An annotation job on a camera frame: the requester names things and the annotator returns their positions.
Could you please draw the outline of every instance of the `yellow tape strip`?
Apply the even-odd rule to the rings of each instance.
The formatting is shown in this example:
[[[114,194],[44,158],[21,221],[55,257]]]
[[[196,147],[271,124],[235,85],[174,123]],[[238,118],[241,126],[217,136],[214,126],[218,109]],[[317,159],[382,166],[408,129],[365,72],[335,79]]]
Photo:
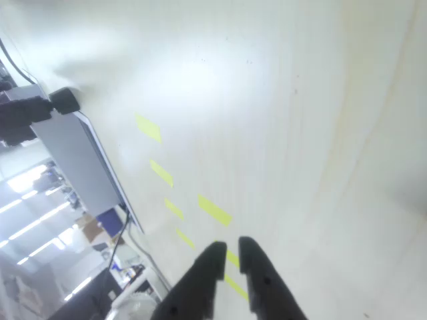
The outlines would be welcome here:
[[[182,214],[182,211],[179,210],[171,201],[165,198],[165,205],[168,209],[171,209],[173,213],[175,213],[178,217],[180,217],[182,220],[184,220],[184,216]]]
[[[230,278],[228,275],[225,275],[224,280],[226,280],[226,283],[228,283],[231,288],[236,290],[236,292],[239,293],[244,299],[249,301],[248,293],[244,291],[236,282],[234,282],[232,278]]]
[[[155,123],[152,123],[150,120],[142,117],[141,115],[135,114],[136,124],[138,129],[144,132],[150,138],[161,143],[160,128]]]
[[[227,250],[227,260],[233,263],[240,270],[239,257],[232,253],[230,250]]]
[[[185,243],[187,243],[192,249],[195,249],[195,246],[194,246],[194,243],[193,243],[193,241],[191,241],[186,235],[184,235],[183,233],[182,233],[182,231],[181,230],[179,230],[178,228],[176,229],[176,233],[179,235],[179,237],[181,238],[181,239],[183,239],[184,240],[184,242]]]
[[[226,213],[223,209],[214,205],[211,201],[207,200],[205,197],[199,195],[199,207],[209,213],[212,217],[217,219],[220,223],[226,227],[230,224],[232,216]]]
[[[171,186],[171,188],[173,188],[173,177],[154,160],[150,160],[149,162],[154,172],[156,172],[164,181],[167,182],[168,185]]]

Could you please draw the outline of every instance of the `white wall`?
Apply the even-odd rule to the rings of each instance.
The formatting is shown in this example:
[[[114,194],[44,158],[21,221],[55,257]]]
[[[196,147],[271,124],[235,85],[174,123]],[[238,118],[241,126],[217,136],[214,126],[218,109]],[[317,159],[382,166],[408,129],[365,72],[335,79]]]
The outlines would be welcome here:
[[[0,154],[0,181],[13,177],[50,158],[41,141]]]

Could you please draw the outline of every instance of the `blue object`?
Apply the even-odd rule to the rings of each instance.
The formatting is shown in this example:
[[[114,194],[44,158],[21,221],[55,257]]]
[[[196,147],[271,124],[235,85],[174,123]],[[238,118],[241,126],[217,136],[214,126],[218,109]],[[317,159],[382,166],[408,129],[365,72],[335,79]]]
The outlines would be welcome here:
[[[114,208],[101,213],[96,217],[96,219],[102,224],[102,227],[111,238],[115,237],[123,227],[123,223]]]

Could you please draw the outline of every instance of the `black cable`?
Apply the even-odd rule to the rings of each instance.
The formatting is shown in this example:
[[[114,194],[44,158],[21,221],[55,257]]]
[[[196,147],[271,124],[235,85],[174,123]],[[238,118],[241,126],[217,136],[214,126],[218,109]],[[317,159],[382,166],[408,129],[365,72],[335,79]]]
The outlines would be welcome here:
[[[120,230],[120,232],[119,232],[119,235],[117,236],[117,239],[115,240],[113,253],[111,254],[111,258],[110,258],[110,260],[109,260],[108,267],[107,267],[107,269],[104,271],[105,273],[104,273],[104,277],[103,277],[103,279],[102,279],[102,283],[101,283],[101,286],[100,286],[100,290],[99,290],[99,297],[98,297],[98,300],[97,300],[97,302],[96,302],[96,305],[97,305],[98,311],[99,311],[99,313],[100,313],[102,316],[105,316],[105,315],[103,314],[103,310],[102,310],[102,303],[101,303],[101,301],[102,301],[102,293],[104,292],[104,289],[105,289],[105,282],[107,281],[107,277],[108,277],[109,270],[110,270],[111,266],[113,265],[114,255],[115,255],[115,252],[117,251],[117,248],[119,247],[119,241],[120,241],[120,239],[121,239],[121,236],[123,235],[123,232],[125,232],[125,230],[126,230],[127,224],[129,223],[129,220],[130,220],[130,217],[131,217],[131,215],[130,215],[129,211],[127,211],[127,212],[126,212],[126,220],[125,220],[125,223],[123,224],[123,227],[121,228],[121,230]]]
[[[18,68],[18,66],[13,62],[11,56],[9,55],[9,53],[6,50],[5,45],[3,44],[1,38],[0,38],[0,48],[3,51],[3,53],[5,54],[7,60],[9,60],[10,64],[12,65],[12,67],[15,68],[15,70],[28,82],[30,82],[30,84],[35,85],[35,82],[33,80],[31,80],[30,78],[28,78],[28,76],[26,76],[26,74],[24,74],[24,72],[22,72],[20,70],[20,68]]]
[[[132,226],[132,223],[129,224],[129,238],[132,240],[133,244],[139,250],[141,250],[142,253],[144,253],[147,256],[147,258],[149,259],[149,262],[153,266],[154,272],[163,281],[163,284],[166,286],[166,289],[170,291],[170,289],[172,288],[172,286],[170,285],[169,281],[160,272],[160,268],[157,266],[157,263],[154,261],[153,257],[146,250],[142,249],[141,246],[139,245],[139,243],[132,237],[131,226]]]

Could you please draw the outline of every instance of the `fluorescent light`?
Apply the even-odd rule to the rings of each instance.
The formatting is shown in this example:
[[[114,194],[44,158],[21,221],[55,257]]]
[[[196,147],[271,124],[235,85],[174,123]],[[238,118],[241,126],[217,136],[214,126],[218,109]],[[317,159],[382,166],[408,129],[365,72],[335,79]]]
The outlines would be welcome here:
[[[42,245],[40,248],[38,248],[37,250],[33,251],[32,253],[29,254],[30,257],[34,257],[36,254],[38,254],[41,250],[43,250],[44,248],[48,247],[50,244],[52,243],[52,240],[50,240],[49,242],[46,242],[44,245]]]
[[[45,195],[51,195],[52,193],[54,193],[54,192],[56,192],[56,191],[58,191],[58,190],[61,190],[62,189],[62,186],[60,186],[60,187],[58,187],[58,188],[56,188],[56,189],[54,189],[54,190],[47,190],[46,192],[45,192]]]
[[[75,295],[77,292],[79,292],[85,285],[87,285],[89,282],[91,282],[92,278],[89,277],[87,278],[85,281],[83,281],[82,283],[80,283],[77,288],[75,288],[73,290],[73,294]]]
[[[37,190],[32,190],[31,192],[28,192],[26,195],[23,195],[22,199],[24,199],[24,200],[28,199],[28,198],[34,196],[37,192],[38,192]]]
[[[49,211],[44,216],[42,216],[40,219],[37,219],[36,221],[34,221],[34,222],[30,223],[28,226],[26,226],[24,229],[21,229],[18,232],[16,232],[14,235],[10,236],[9,240],[14,240],[14,239],[18,238],[20,235],[22,235],[25,232],[27,232],[28,230],[34,228],[40,222],[42,222],[42,221],[44,221],[44,220],[52,217],[54,214],[58,213],[60,210],[64,209],[67,206],[69,206],[69,202],[65,202],[62,205],[60,205],[57,208],[55,208],[54,210]]]
[[[66,208],[66,207],[68,207],[69,206],[69,202],[67,201],[67,202],[65,202],[65,203],[63,203],[62,205],[60,205],[58,208],[56,208],[56,209],[58,209],[58,210],[62,210],[62,209],[64,209],[64,208]]]
[[[74,229],[68,228],[67,230],[62,232],[60,235],[58,235],[58,238],[60,238],[60,240],[64,242],[66,245],[70,245],[73,243],[73,234],[74,234]]]
[[[28,257],[20,260],[20,262],[18,262],[17,265],[22,265],[24,262],[26,262],[26,260],[28,260]]]
[[[20,235],[26,233],[28,230],[34,228],[36,225],[38,225],[40,223],[40,219],[37,219],[36,221],[30,223],[28,226],[26,226],[24,229],[19,230],[18,232],[16,232],[14,235],[11,235],[9,237],[9,240],[14,240],[16,238],[18,238]]]
[[[22,200],[18,199],[15,200],[14,202],[10,202],[10,204],[5,205],[4,207],[0,208],[0,213],[5,212],[6,210],[12,208],[13,206],[16,206],[18,203],[21,203]]]
[[[65,207],[69,206],[69,202],[65,202],[62,205],[54,208],[54,210],[50,210],[48,213],[46,213],[44,216],[42,216],[40,218],[40,221],[46,220],[50,217],[52,217],[53,215],[57,214],[60,210],[64,209]]]
[[[53,238],[52,239],[52,243],[54,245],[56,245],[59,250],[64,250],[65,249],[65,245],[58,238]]]
[[[36,168],[32,168],[28,170],[26,173],[18,175],[10,180],[8,180],[7,184],[15,191],[15,192],[23,192],[28,190],[33,186],[34,180],[40,178],[42,172],[47,169],[45,165],[39,165]]]

